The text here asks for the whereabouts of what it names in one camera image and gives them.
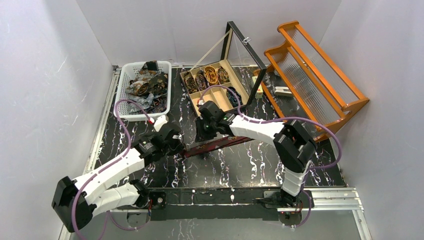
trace gray wall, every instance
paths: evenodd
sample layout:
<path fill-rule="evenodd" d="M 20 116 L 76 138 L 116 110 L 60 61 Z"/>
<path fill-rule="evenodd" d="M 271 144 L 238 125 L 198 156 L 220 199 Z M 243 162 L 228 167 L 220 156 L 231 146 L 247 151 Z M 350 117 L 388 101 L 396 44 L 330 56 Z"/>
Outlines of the gray wall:
<path fill-rule="evenodd" d="M 343 0 L 320 45 L 370 102 L 337 134 L 376 240 L 424 235 L 424 1 Z"/>
<path fill-rule="evenodd" d="M 283 42 L 278 25 L 298 20 L 319 42 L 341 0 L 77 0 L 113 65 L 146 60 L 195 64 L 234 21 L 265 62 Z M 205 63 L 220 59 L 222 47 Z"/>
<path fill-rule="evenodd" d="M 0 239 L 57 239 L 56 184 L 84 170 L 112 66 L 75 0 L 0 13 Z"/>

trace basket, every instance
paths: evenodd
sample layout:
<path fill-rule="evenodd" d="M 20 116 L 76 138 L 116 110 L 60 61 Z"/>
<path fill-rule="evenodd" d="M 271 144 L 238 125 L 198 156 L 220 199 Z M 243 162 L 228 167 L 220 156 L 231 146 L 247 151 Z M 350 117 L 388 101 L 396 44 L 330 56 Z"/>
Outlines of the basket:
<path fill-rule="evenodd" d="M 119 75 L 118 89 L 116 91 L 115 105 L 119 100 L 128 99 L 128 94 L 125 93 L 125 89 L 127 89 L 127 87 L 130 85 L 130 80 L 134 80 L 136 78 L 136 73 L 138 73 L 142 69 L 145 63 L 145 61 L 127 63 L 122 67 L 122 70 L 120 71 Z M 155 120 L 159 116 L 166 115 L 171 108 L 171 63 L 169 61 L 157 61 L 157 65 L 159 67 L 159 70 L 168 74 L 168 91 L 166 95 L 166 110 L 164 112 L 148 114 L 150 118 L 153 118 Z M 128 120 L 129 122 L 148 120 L 143 113 L 128 113 L 127 102 L 121 102 L 117 108 L 119 116 L 123 119 Z"/>

